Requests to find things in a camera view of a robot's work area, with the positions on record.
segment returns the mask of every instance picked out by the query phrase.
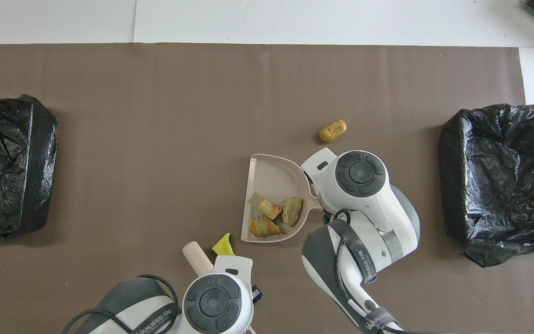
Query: white table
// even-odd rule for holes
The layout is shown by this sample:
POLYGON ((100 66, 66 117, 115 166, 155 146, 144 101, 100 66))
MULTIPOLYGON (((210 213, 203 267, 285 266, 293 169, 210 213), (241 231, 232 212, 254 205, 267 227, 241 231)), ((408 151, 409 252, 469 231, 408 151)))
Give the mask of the white table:
POLYGON ((534 103, 520 0, 0 0, 0 44, 120 42, 519 47, 534 103))

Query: beige dustpan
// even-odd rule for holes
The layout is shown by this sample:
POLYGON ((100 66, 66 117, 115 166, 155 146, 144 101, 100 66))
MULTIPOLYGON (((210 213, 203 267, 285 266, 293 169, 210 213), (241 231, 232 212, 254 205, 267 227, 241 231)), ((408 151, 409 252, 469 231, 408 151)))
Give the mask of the beige dustpan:
POLYGON ((286 240, 296 234, 304 225, 309 211, 321 209, 318 199, 310 192, 310 184, 299 165, 293 161, 268 154, 253 154, 250 156, 248 167, 248 183, 246 184, 246 201, 244 202, 244 215, 242 218, 242 232, 240 239, 249 243, 275 243, 286 240), (273 221, 279 225, 284 234, 272 237, 257 238, 248 230, 248 220, 261 214, 253 209, 248 199, 258 193, 275 205, 282 207, 284 199, 301 197, 304 206, 294 227, 289 227, 281 219, 281 215, 273 221))

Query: bread piece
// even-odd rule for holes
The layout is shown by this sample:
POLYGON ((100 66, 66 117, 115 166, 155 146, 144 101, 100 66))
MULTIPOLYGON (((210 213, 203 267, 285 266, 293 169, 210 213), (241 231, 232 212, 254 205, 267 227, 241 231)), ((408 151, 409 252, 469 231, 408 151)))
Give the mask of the bread piece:
POLYGON ((275 217, 277 217, 277 215, 281 212, 281 208, 279 206, 274 205, 265 197, 258 195, 257 193, 254 193, 248 199, 248 202, 252 207, 271 219, 275 219, 275 217))
POLYGON ((270 237, 282 233, 282 229, 273 220, 261 214, 248 220, 248 229, 257 238, 270 237))
POLYGON ((322 139, 324 142, 331 142, 337 138, 339 138, 340 135, 343 135, 345 131, 347 130, 347 124, 344 120, 336 120, 335 122, 327 125, 326 127, 322 128, 318 132, 318 136, 320 139, 322 139))
POLYGON ((284 210, 281 214, 284 223, 288 224, 288 226, 296 225, 300 218, 303 203, 304 199, 299 199, 298 197, 284 199, 284 210))

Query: brown mat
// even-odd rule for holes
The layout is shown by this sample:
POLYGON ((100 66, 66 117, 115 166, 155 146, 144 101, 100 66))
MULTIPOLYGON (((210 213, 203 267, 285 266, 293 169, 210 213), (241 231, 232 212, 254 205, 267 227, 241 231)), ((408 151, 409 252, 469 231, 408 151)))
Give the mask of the brown mat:
POLYGON ((58 333, 122 279, 154 273, 182 296, 181 253, 234 234, 268 333, 356 333, 310 280, 303 230, 240 241, 251 154, 302 163, 337 118, 335 153, 369 150, 411 199, 420 248, 367 289, 403 328, 534 332, 534 255, 482 269, 448 239, 439 127, 460 108, 524 104, 517 49, 295 45, 0 45, 0 98, 34 95, 59 121, 47 226, 0 241, 0 334, 58 333))

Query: trash bag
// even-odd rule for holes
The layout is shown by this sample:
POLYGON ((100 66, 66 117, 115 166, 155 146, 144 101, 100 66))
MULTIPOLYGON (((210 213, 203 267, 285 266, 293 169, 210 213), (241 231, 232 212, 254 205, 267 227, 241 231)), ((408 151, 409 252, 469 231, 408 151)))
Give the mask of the trash bag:
POLYGON ((0 99, 0 237, 45 225, 56 128, 55 116, 36 98, 0 99))
POLYGON ((534 105, 460 110, 443 127, 446 231, 481 267, 534 252, 534 105))

